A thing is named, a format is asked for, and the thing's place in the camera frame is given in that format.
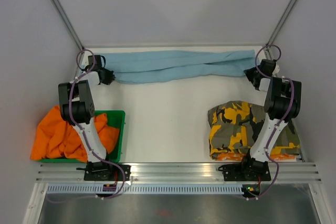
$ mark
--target camouflage fabric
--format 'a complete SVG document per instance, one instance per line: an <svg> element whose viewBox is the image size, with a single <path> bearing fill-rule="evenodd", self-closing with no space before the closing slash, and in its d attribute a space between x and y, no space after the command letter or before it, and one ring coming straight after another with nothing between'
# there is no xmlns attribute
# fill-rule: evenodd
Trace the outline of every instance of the camouflage fabric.
<svg viewBox="0 0 336 224"><path fill-rule="evenodd" d="M257 140L264 120L264 107L247 102L230 101L210 109L210 157L217 159L223 153L246 154ZM271 155L299 153L299 138L290 121L278 137Z"/></svg>

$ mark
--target green plastic bin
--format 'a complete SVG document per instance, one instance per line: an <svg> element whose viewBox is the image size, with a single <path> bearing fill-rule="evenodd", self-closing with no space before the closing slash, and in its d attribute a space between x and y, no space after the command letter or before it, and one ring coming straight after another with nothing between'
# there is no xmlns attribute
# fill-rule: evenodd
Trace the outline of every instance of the green plastic bin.
<svg viewBox="0 0 336 224"><path fill-rule="evenodd" d="M120 160L121 155L121 144L122 144L122 135L124 131L125 124L125 112L123 110L99 110L95 112L95 115L100 115L106 113L107 115L107 125L120 129L119 137L117 144L114 147L114 150L109 154L110 161L117 163ZM80 163L77 159L73 158L47 158L41 159L40 162L43 163Z"/></svg>

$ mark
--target cable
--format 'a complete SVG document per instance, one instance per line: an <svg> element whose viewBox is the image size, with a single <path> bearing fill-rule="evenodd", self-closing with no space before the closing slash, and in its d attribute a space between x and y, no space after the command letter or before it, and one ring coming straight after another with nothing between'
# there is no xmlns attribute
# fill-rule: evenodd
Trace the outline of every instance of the cable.
<svg viewBox="0 0 336 224"><path fill-rule="evenodd" d="M279 59L281 58L281 54L282 54L282 52L281 52L281 49L280 49L277 45L273 45L273 44L272 44L272 45L266 45L266 46L262 47L262 48L257 52L256 58L255 58L255 65L256 65L256 69L257 69L257 71L258 71L262 76L264 76L265 78L270 79L270 78L271 78L270 76L267 76L267 75L265 75L264 73L262 73L262 72L260 71L260 69L258 68L258 63L257 63L257 59L258 59L258 56L259 56L259 54L261 53L261 51L263 51L265 48L268 48L268 47L275 47L275 48L277 48L277 49L279 50L279 57L278 57L277 60L279 60ZM265 147L265 154L266 154L267 158L268 158L272 163L276 164L276 166L277 166L277 170L276 170L276 172L275 172L275 175L274 175L274 178L273 178L271 184L267 187L267 189L266 189L265 191L263 191L262 193L260 193L259 196L254 197L254 198L246 198L247 200L250 200L250 199L251 199L251 200L254 200L254 199L257 200L257 199L259 199L260 197L264 196L264 195L271 189L271 187L274 185L274 183L275 183L275 181L277 180L278 175L279 175L279 169L280 169L279 163L276 162L273 158L271 158L270 155L268 155L267 150L268 150L269 144L270 144L270 142L271 142L273 136L275 135L275 133L276 133L276 131L277 131L277 127L278 127L278 126L280 125L280 123L281 123L283 120L285 120L285 118L288 116L289 112L290 112L291 109L292 109L293 102L294 102L294 92L295 92L295 91L294 91L294 83L293 83L293 81L292 81L291 79L289 79L289 78L283 77L283 79L289 81L289 83L290 83L291 95L290 95L289 106L288 106L287 111L284 113L283 117L282 117L282 118L279 120L279 122L275 125L275 127L274 127L274 129L273 129L273 131L272 131L272 133L271 133L271 136L269 137L269 139L268 139L268 141L267 141L267 143L266 143L266 147Z"/></svg>
<svg viewBox="0 0 336 224"><path fill-rule="evenodd" d="M114 198L116 196L118 196L118 194L121 192L122 188L124 187L124 184L125 184L125 181L126 181L126 175L125 175L125 172L124 170L116 163L113 163L113 162L110 162L110 161L107 161L107 160L104 160L103 158L99 157L94 151L93 149L91 148L90 144L89 144L89 141L87 139L87 136L86 136L86 133L85 131L83 130L83 127L78 124L73 115L72 115L72 96L73 96L73 92L74 92L74 89L75 89L75 85L76 83L81 79L83 78L85 75L87 75L96 65L96 58L95 58L95 55L94 53L89 50L89 49L83 49L83 50L80 50L76 56L76 64L78 65L79 67L79 63L78 63L78 56L81 55L83 52L85 51L88 51L92 54L93 56L93 64L92 66L85 72L83 72L82 74L80 74L78 77L76 77L71 85L71 88L70 88L70 94L69 94L69 115L70 115L70 119L72 120L72 122L81 130L83 131L83 138L84 138L84 141L89 149L89 151L93 154L94 157L96 157L97 159L99 159L100 161L102 161L103 163L106 163L106 164L109 164L109 165L112 165L112 166L115 166L116 168L118 168L122 174L122 184L121 184L121 187L119 188L119 190L114 193L113 195L110 195L108 197L101 197L101 199L111 199L111 198ZM78 198L73 198L73 199L70 199L70 200L74 200L74 199L84 199L84 198L92 198L92 197L95 197L95 196L82 196L82 197L78 197ZM57 203L65 203L65 202L68 202L69 200L64 200L64 201L53 201L53 200L50 200L47 198L47 200L51 203L54 203L54 204L57 204Z"/></svg>

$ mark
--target orange cloth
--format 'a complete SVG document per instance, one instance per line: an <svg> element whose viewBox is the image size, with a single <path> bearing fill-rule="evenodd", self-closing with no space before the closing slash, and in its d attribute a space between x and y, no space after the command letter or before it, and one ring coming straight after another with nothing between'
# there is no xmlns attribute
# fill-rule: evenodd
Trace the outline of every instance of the orange cloth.
<svg viewBox="0 0 336 224"><path fill-rule="evenodd" d="M107 125L106 114L94 118L100 141L108 153L117 143L120 129ZM53 107L37 126L35 142L30 159L75 158L87 162L88 156L75 129L65 122L60 114L59 106Z"/></svg>

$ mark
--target orange fabric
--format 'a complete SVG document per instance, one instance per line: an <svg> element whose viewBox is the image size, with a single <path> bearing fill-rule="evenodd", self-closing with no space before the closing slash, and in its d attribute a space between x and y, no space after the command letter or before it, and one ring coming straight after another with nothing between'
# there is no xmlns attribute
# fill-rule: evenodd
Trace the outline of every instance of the orange fabric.
<svg viewBox="0 0 336 224"><path fill-rule="evenodd" d="M117 143L120 129L107 125L106 114L94 118L100 141L108 153ZM53 107L37 126L35 142L30 159L75 158L87 162L88 156L75 129L65 122L60 114L59 106Z"/></svg>
<svg viewBox="0 0 336 224"><path fill-rule="evenodd" d="M220 153L217 157L217 161L242 161L243 157L246 154L242 153ZM275 161L281 161L281 160L290 160L290 159L295 159L295 155L290 155L290 154L271 154L271 158L274 159Z"/></svg>

